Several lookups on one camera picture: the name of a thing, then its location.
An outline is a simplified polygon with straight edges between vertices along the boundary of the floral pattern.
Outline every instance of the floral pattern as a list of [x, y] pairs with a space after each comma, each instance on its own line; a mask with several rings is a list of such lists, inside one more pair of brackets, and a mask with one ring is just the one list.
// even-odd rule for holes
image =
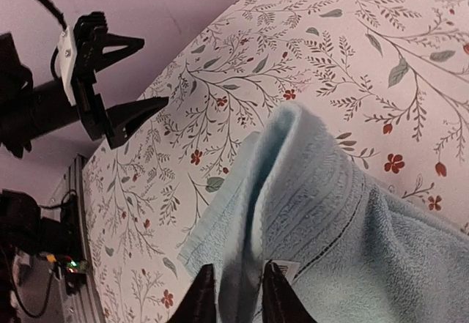
[[171, 316], [191, 282], [179, 248], [283, 100], [321, 116], [391, 193], [469, 234], [468, 2], [235, 2], [143, 93], [169, 106], [84, 170], [106, 320]]

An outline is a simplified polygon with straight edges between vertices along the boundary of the black cable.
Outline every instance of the black cable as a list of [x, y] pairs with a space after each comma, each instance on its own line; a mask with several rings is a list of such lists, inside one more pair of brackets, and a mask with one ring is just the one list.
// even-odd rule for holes
[[65, 193], [64, 197], [62, 197], [62, 200], [60, 201], [60, 204], [57, 204], [56, 206], [40, 206], [40, 208], [42, 208], [42, 209], [49, 209], [49, 210], [51, 210], [51, 209], [63, 208], [64, 205], [65, 205], [65, 203], [66, 203], [65, 199], [66, 199], [67, 197], [70, 198], [70, 197], [72, 197], [72, 196], [75, 196], [75, 197], [78, 196], [78, 194], [76, 193], [76, 190], [68, 190], [68, 191]]
[[[67, 29], [67, 23], [65, 22], [64, 13], [62, 13], [51, 0], [37, 0], [41, 3], [59, 22], [60, 26], [62, 27], [62, 31]], [[59, 50], [55, 48], [53, 50], [52, 58], [51, 58], [51, 74], [55, 80], [59, 80], [59, 76], [56, 72], [56, 59], [57, 55], [59, 54]]]
[[33, 318], [33, 319], [37, 319], [37, 318], [44, 316], [44, 313], [47, 310], [47, 306], [49, 304], [49, 297], [51, 296], [53, 271], [51, 271], [51, 275], [49, 276], [49, 282], [47, 284], [47, 289], [45, 291], [45, 299], [44, 299], [43, 308], [41, 308], [41, 311], [38, 314], [33, 314], [29, 312], [28, 310], [26, 310], [26, 307], [24, 307], [23, 301], [21, 301], [20, 295], [18, 293], [18, 288], [16, 287], [15, 279], [13, 278], [13, 272], [12, 272], [10, 263], [8, 262], [7, 254], [5, 253], [2, 246], [0, 246], [0, 250], [3, 253], [3, 257], [5, 258], [5, 263], [7, 264], [8, 274], [10, 275], [10, 283], [12, 284], [13, 292], [15, 293], [16, 300], [18, 301], [18, 304], [20, 305], [21, 309], [24, 311], [24, 313], [28, 317]]

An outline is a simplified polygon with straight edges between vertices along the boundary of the towel fold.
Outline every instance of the towel fold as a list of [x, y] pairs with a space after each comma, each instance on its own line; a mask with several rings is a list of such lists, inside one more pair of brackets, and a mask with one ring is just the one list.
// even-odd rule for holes
[[266, 260], [319, 323], [469, 322], [469, 238], [392, 196], [306, 109], [281, 105], [243, 143], [179, 254], [213, 263], [223, 323], [259, 322]]

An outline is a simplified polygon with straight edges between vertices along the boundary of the towel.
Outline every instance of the towel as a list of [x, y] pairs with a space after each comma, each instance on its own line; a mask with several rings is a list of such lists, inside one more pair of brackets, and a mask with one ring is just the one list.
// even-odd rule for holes
[[214, 265], [223, 323], [262, 320], [268, 260], [299, 264], [292, 288], [319, 323], [469, 322], [469, 237], [381, 188], [292, 103], [245, 140], [179, 260]]

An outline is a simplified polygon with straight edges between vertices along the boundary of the wall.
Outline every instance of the wall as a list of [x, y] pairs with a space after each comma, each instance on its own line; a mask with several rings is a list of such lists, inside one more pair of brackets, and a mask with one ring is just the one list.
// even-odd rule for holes
[[[95, 91], [103, 94], [106, 107], [110, 107], [137, 98], [235, 0], [53, 1], [71, 25], [80, 15], [102, 10], [111, 32], [146, 40], [142, 51], [97, 76]], [[59, 25], [34, 0], [0, 0], [0, 4], [0, 34], [13, 33], [20, 59], [32, 69], [36, 84], [50, 80], [48, 66], [60, 34]], [[90, 155], [96, 146], [75, 124], [34, 141], [33, 152], [22, 161], [1, 147], [0, 190], [22, 190], [43, 203], [75, 154]]]

